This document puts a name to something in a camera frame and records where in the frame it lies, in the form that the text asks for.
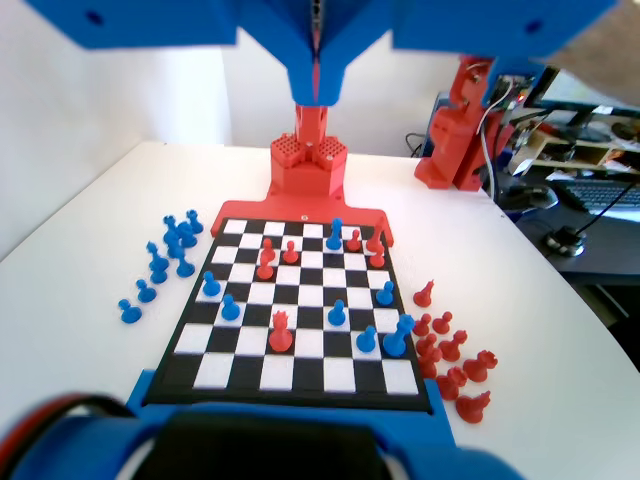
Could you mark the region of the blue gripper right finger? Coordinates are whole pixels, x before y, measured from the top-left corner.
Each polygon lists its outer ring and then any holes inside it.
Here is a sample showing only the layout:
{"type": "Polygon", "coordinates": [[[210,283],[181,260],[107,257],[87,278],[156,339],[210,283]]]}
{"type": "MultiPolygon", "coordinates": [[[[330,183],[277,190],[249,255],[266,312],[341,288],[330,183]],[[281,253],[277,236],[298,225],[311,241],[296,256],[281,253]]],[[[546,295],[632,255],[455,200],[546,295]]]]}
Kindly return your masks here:
{"type": "Polygon", "coordinates": [[[542,61],[611,1],[324,1],[315,99],[333,105],[347,66],[385,33],[400,50],[492,58],[489,77],[537,76],[542,61]]]}

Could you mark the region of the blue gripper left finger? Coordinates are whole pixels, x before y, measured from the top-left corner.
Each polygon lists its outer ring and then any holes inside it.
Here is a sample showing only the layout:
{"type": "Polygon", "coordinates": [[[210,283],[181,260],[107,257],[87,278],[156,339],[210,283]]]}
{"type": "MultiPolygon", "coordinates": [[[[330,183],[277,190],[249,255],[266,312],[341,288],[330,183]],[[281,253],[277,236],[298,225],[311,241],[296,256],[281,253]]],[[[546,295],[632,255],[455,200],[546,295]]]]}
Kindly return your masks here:
{"type": "Polygon", "coordinates": [[[243,29],[287,69],[296,103],[314,105],[309,1],[30,1],[85,49],[230,46],[243,29]]]}

